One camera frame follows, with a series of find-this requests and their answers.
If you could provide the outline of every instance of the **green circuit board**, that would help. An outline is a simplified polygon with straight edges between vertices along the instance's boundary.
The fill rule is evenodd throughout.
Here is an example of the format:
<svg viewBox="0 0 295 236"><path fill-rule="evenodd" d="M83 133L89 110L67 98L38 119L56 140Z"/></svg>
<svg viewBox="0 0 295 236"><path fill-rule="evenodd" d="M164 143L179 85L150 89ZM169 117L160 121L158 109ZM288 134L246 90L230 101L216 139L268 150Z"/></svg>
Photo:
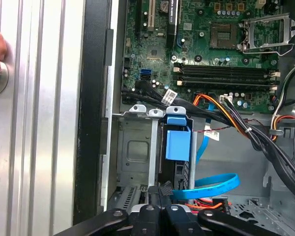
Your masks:
<svg viewBox="0 0 295 236"><path fill-rule="evenodd" d="M170 88L178 93L178 96L192 102L197 93L206 93L212 96L233 94L233 104L239 111L271 113L271 98L275 91L259 90L223 90L223 88L208 89L201 86L184 87L178 86L173 80L174 62L186 65L207 65L207 66L230 66L246 68L264 68L277 70L278 56L276 54L244 55L235 48L214 48L212 35L214 28L227 24L236 29L236 44L240 43L241 31L238 25L245 18L259 18L265 16L264 9L256 8L256 0L181 0L178 12L177 43L168 47L166 43L168 29L168 13L162 11L163 0L155 1L154 29L148 30L144 23L148 22L150 0L142 0L138 6L137 1L129 0L127 7L126 36L124 45L124 57L128 60L126 77L123 76L122 85L124 88L132 89L135 82L140 79L141 69L152 70L151 86L165 94ZM140 35L136 33L136 22L140 14ZM280 39L280 22L269 22L258 24L255 28L255 45L264 42L275 43ZM230 38L230 34L217 35L220 38ZM200 107L207 108L208 103L201 100Z"/></svg>

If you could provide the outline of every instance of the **screw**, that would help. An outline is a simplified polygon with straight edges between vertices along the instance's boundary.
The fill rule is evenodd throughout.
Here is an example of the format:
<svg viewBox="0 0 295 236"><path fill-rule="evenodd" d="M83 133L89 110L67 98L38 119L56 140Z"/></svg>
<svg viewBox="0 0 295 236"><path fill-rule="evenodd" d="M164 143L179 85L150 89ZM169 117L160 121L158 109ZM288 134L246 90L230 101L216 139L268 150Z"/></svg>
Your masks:
<svg viewBox="0 0 295 236"><path fill-rule="evenodd" d="M171 206L171 209L176 211L178 210L178 207L174 205L174 206Z"/></svg>
<svg viewBox="0 0 295 236"><path fill-rule="evenodd" d="M213 216L213 212L210 211L210 210L206 210L206 211L205 211L205 215L206 215L206 216Z"/></svg>
<svg viewBox="0 0 295 236"><path fill-rule="evenodd" d="M116 216L116 217L122 216L122 212L120 210L117 210L114 212L113 216Z"/></svg>
<svg viewBox="0 0 295 236"><path fill-rule="evenodd" d="M147 210L154 210L154 207L152 207L152 206L148 206L148 207L147 207Z"/></svg>

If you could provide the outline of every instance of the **pcie slot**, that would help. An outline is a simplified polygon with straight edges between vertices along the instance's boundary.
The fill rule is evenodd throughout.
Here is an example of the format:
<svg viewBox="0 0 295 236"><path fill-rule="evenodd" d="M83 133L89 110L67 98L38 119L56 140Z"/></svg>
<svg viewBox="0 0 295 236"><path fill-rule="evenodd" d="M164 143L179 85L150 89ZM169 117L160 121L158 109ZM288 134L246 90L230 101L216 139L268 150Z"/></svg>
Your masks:
<svg viewBox="0 0 295 236"><path fill-rule="evenodd" d="M155 1L156 0L149 0L148 21L147 21L147 29L148 29L148 31L154 31Z"/></svg>
<svg viewBox="0 0 295 236"><path fill-rule="evenodd" d="M142 0L137 0L137 14L136 14L136 23L135 31L137 39L140 39L141 35L141 23L142 23Z"/></svg>

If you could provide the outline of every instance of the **sticker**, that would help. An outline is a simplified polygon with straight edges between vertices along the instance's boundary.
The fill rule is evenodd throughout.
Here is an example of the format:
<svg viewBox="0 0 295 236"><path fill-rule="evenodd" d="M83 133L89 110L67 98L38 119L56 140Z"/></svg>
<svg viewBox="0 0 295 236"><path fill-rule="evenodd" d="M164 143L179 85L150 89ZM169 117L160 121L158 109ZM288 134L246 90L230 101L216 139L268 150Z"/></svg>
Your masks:
<svg viewBox="0 0 295 236"><path fill-rule="evenodd" d="M177 97L177 94L178 93L172 91L171 89L168 89L162 99L162 103L164 103L167 106L170 106L173 103L173 101L175 100L175 98Z"/></svg>
<svg viewBox="0 0 295 236"><path fill-rule="evenodd" d="M207 136L211 139L214 139L216 141L220 141L220 133L219 132L216 132L214 130L207 130L204 132L204 136Z"/></svg>

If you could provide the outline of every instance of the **black plastic frame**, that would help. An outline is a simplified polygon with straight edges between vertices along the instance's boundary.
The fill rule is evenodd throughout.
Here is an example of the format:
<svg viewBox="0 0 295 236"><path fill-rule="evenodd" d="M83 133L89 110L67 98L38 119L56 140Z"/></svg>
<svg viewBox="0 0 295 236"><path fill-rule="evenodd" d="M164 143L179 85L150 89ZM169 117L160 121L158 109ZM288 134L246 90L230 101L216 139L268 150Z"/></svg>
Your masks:
<svg viewBox="0 0 295 236"><path fill-rule="evenodd" d="M73 224L97 212L109 3L86 0L85 5Z"/></svg>

